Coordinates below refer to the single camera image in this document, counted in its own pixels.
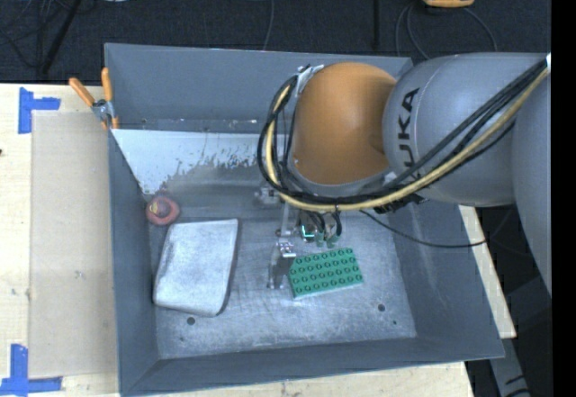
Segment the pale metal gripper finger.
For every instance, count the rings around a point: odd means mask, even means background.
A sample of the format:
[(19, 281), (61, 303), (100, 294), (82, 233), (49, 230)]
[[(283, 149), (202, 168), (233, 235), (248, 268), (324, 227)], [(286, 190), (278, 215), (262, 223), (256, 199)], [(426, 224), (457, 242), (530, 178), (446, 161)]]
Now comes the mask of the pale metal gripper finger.
[(280, 223), (275, 235), (278, 238), (287, 238), (290, 236), (289, 216), (290, 206), (280, 196), (280, 193), (273, 187), (260, 187), (255, 192), (256, 201), (262, 206), (268, 208), (278, 208), (280, 210)]
[(294, 260), (293, 244), (287, 240), (279, 240), (273, 250), (268, 267), (268, 287), (281, 289), (284, 278), (288, 275)]

